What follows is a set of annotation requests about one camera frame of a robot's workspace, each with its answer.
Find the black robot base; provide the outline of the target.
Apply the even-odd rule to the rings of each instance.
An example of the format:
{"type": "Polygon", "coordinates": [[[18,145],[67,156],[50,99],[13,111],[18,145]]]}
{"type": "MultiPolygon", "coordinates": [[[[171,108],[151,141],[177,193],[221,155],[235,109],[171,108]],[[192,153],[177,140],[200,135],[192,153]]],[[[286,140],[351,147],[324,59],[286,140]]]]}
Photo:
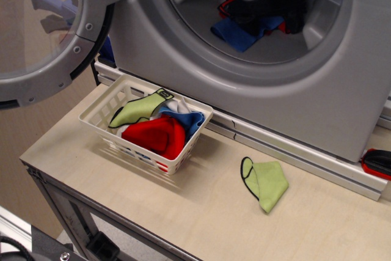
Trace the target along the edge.
{"type": "Polygon", "coordinates": [[[1,230],[1,260],[86,260],[74,252],[73,245],[62,244],[41,230],[27,232],[6,227],[1,230]]]}

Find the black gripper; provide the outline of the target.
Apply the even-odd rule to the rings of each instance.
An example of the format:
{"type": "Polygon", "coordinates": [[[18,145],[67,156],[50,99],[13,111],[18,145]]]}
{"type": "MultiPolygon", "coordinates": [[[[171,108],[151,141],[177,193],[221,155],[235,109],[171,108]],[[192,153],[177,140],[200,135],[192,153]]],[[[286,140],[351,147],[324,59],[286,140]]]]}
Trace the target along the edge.
{"type": "MultiPolygon", "coordinates": [[[[286,31],[291,34],[300,33],[305,25],[307,14],[306,0],[254,0],[245,1],[252,7],[257,6],[257,11],[276,13],[285,18],[286,31]]],[[[261,32],[261,19],[256,18],[239,25],[241,29],[251,36],[259,36],[261,32]]]]}

